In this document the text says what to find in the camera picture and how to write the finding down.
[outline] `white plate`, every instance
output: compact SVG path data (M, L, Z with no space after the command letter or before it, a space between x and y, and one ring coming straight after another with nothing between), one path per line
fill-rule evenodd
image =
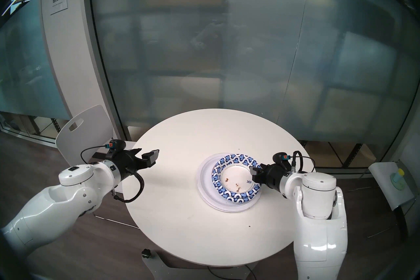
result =
M211 207L223 212L240 212L252 207L260 198L261 191L255 195L255 198L244 203L235 203L223 198L211 182L211 173L213 167L221 157L229 153L220 153L208 157L201 163L197 170L197 186L203 200Z

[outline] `table base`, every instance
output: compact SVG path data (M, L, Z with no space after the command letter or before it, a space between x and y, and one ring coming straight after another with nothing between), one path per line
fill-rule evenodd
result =
M142 257L143 262L149 268L150 272L153 274L156 280L216 280L219 279L210 273L208 269L176 269L173 267L168 267L160 259L159 255L155 251L150 251L151 257L145 258ZM248 267L252 270L255 268L258 262L247 264ZM245 280L250 271L244 265L239 267L232 267L230 269L211 269L211 271L223 278L232 278L232 279L243 279Z

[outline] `white table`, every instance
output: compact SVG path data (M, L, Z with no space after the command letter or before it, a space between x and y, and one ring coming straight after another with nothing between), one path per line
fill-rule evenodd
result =
M236 266L259 261L294 240L292 202L266 186L250 209L225 213L201 198L196 174L207 157L219 152L244 153L259 163L273 163L276 152L308 153L278 125L235 110L205 109L182 113L147 131L134 148L159 149L152 168L139 173L145 188L128 211L143 233L181 259L210 266ZM304 170L311 171L310 159ZM123 181L124 196L139 190L134 178Z

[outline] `wooden floor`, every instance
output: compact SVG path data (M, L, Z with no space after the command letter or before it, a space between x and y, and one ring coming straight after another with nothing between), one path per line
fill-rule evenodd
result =
M58 184L58 174L68 168L57 149L0 132L0 227L4 227L33 195ZM343 189L348 222L348 249L338 279L372 279L400 250L394 214L373 178L337 180ZM126 206L107 195L98 216L135 225ZM367 238L388 227L392 228ZM78 219L55 242L37 249L28 259L29 269L52 279L152 280L143 264L144 248L158 251L170 267L203 268L170 254L152 243L139 229L96 218ZM297 279L293 244L258 263L258 280Z

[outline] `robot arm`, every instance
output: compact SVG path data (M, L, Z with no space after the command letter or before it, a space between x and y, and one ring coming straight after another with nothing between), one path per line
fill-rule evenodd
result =
M293 201L296 236L293 243L299 280L336 280L347 250L347 218L335 177L295 171L295 152L273 156L275 164L250 167L252 180L266 184Z
M2 229L3 235L12 249L21 258L26 257L40 246L51 243L65 233L78 217L92 213L102 203L102 198L113 193L113 189L138 169L151 167L159 155L153 150L137 158L141 149L124 150L125 142L113 140L112 148L102 162L92 165L77 165L63 170L58 178L60 185L43 189L29 200L17 216ZM144 182L140 175L141 186Z

